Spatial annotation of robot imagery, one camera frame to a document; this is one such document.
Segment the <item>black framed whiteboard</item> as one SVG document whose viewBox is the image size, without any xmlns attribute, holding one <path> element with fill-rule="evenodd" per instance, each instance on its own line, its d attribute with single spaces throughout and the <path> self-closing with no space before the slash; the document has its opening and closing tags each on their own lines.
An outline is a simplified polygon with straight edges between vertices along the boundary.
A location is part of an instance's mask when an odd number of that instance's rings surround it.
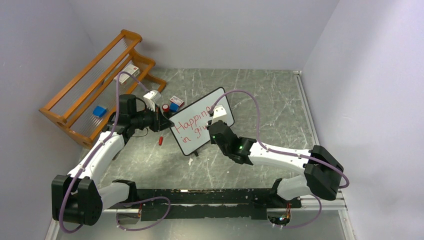
<svg viewBox="0 0 424 240">
<path fill-rule="evenodd" d="M 223 87 L 218 87 L 170 118 L 173 123 L 170 130 L 183 155 L 188 156 L 196 152 L 210 141 L 207 124 L 213 117 L 209 111 L 214 102 L 225 92 Z"/>
</svg>

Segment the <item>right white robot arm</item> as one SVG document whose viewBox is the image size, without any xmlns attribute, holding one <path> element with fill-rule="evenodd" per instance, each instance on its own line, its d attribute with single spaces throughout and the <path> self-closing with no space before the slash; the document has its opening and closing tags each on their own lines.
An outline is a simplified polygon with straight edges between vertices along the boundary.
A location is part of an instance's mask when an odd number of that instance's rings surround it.
<svg viewBox="0 0 424 240">
<path fill-rule="evenodd" d="M 323 146 L 314 145 L 308 150 L 260 143 L 254 138 L 238 137 L 221 120 L 206 128 L 211 143 L 235 163 L 265 165 L 296 173 L 294 177 L 277 180 L 269 197 L 275 207 L 282 207 L 289 200 L 305 195 L 327 201 L 336 199 L 344 168 Z"/>
</svg>

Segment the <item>red marker cap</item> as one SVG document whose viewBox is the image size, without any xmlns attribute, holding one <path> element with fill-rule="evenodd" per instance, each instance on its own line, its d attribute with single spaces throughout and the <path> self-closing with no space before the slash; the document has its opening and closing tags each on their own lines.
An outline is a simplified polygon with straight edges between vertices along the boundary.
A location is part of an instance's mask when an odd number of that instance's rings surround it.
<svg viewBox="0 0 424 240">
<path fill-rule="evenodd" d="M 160 136 L 160 137 L 159 137 L 159 140 L 158 140 L 158 145 L 159 145 L 159 146 L 162 146 L 162 144 L 163 144 L 163 140 L 164 140 L 164 137 L 163 137 L 163 136 Z"/>
</svg>

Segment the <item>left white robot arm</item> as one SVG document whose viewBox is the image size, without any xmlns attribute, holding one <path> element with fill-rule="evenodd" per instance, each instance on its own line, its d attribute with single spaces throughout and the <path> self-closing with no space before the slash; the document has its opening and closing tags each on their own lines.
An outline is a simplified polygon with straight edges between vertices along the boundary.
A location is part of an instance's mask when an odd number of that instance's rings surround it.
<svg viewBox="0 0 424 240">
<path fill-rule="evenodd" d="M 125 147 L 136 130 L 166 130 L 173 123 L 159 105 L 161 94 L 151 90 L 142 98 L 121 94 L 118 109 L 108 118 L 94 147 L 68 174 L 57 175 L 51 183 L 52 218 L 60 223 L 94 225 L 102 212 L 115 205 L 134 207 L 139 200 L 136 183 L 114 180 L 98 188 L 113 158 Z"/>
</svg>

